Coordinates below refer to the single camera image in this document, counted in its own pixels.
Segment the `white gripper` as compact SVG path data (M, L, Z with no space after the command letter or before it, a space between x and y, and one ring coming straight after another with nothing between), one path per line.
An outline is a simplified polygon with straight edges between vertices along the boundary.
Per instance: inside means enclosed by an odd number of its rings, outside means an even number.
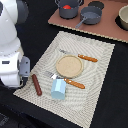
M9 88L22 86L24 78L30 75L30 59L16 52L7 57L0 57L0 80Z

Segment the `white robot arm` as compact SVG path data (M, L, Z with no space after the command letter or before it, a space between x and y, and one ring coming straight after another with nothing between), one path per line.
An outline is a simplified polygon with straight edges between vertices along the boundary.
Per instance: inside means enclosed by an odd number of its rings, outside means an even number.
M9 88L22 87L30 74L30 60L15 28L26 21L28 13L25 0L0 0L0 81Z

